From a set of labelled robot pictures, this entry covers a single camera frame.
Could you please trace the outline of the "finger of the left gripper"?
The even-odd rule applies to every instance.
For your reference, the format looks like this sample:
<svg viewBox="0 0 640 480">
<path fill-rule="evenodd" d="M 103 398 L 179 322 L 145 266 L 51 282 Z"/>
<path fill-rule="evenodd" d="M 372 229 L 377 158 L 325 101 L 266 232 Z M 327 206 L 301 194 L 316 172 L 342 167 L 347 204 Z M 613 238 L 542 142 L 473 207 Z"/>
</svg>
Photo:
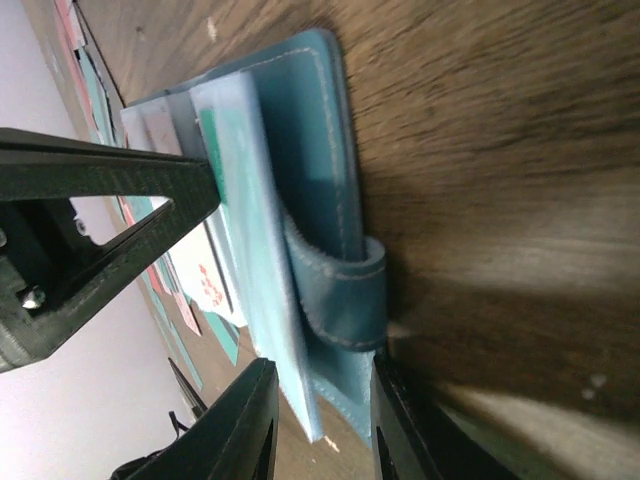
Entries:
<svg viewBox="0 0 640 480">
<path fill-rule="evenodd" d="M 1 369 L 50 357 L 219 205 L 204 159 L 1 132 Z"/>
</svg>

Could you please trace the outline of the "blue leather card holder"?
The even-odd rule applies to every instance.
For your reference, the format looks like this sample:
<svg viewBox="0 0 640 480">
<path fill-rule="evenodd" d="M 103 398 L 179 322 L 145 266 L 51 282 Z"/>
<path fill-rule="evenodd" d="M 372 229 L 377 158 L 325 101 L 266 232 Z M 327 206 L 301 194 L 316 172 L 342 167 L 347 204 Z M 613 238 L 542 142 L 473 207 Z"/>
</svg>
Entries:
<svg viewBox="0 0 640 480">
<path fill-rule="evenodd" d="M 256 215 L 237 215 L 223 204 L 198 119 L 209 106 L 240 107 L 261 118 Z M 369 441 L 372 359 L 388 324 L 386 257 L 383 245 L 363 230 L 335 35 L 319 28 L 296 34 L 136 101 L 121 120 L 134 149 L 210 163 L 220 203 L 202 223 L 241 327 L 255 352 L 276 364 L 283 395 L 307 438 L 324 434 L 317 404 L 324 398 Z M 194 301 L 183 292 L 169 251 L 157 270 L 163 289 Z M 235 340 L 222 327 L 228 321 L 203 313 L 234 356 Z"/>
</svg>

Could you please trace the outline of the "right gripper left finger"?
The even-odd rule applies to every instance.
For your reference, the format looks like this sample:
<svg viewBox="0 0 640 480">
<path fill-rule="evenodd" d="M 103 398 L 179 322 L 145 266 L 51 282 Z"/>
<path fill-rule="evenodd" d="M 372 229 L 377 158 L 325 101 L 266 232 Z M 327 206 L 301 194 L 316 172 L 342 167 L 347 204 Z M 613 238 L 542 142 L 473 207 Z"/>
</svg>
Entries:
<svg viewBox="0 0 640 480">
<path fill-rule="evenodd" d="M 276 365 L 258 358 L 169 446 L 113 479 L 272 479 L 279 420 Z"/>
</svg>

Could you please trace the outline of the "teal VIP card front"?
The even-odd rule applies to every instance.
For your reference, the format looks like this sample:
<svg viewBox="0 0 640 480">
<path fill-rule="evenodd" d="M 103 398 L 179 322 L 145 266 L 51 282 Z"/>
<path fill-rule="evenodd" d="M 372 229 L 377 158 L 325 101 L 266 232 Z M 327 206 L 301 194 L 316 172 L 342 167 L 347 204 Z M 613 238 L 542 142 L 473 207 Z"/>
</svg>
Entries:
<svg viewBox="0 0 640 480">
<path fill-rule="evenodd" d="M 240 107 L 201 108 L 198 119 L 223 204 L 237 215 L 256 215 L 261 203 L 262 121 Z"/>
</svg>

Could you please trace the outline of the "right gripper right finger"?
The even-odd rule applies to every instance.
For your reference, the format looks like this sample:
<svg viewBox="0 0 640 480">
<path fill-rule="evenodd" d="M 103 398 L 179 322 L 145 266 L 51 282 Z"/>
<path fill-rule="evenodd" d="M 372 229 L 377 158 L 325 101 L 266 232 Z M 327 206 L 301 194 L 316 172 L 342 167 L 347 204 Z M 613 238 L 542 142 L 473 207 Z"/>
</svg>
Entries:
<svg viewBox="0 0 640 480">
<path fill-rule="evenodd" d="M 389 359 L 371 375 L 371 431 L 377 479 L 514 479 L 434 399 L 420 395 Z"/>
</svg>

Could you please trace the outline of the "white card red pattern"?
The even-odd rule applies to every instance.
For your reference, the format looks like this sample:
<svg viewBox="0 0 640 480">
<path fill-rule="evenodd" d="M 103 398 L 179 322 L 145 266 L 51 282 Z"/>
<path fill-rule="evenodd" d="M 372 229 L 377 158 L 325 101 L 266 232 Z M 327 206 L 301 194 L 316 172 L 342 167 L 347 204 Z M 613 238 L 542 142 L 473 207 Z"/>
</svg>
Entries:
<svg viewBox="0 0 640 480">
<path fill-rule="evenodd" d="M 179 240 L 169 250 L 169 257 L 183 292 L 203 312 L 221 315 L 237 327 L 244 325 L 232 304 L 204 223 Z"/>
</svg>

